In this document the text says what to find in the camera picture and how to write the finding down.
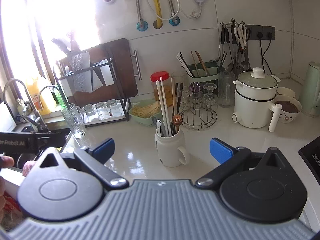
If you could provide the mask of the person's left hand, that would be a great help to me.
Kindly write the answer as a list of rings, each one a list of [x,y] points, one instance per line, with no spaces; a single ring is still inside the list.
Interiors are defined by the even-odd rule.
[[[14,165],[14,159],[10,156],[3,156],[1,157],[1,168],[9,168],[13,167]],[[0,176],[1,183],[0,183],[0,222],[3,219],[4,216],[4,207],[6,204],[6,200],[4,198],[5,193],[5,180],[2,176]]]

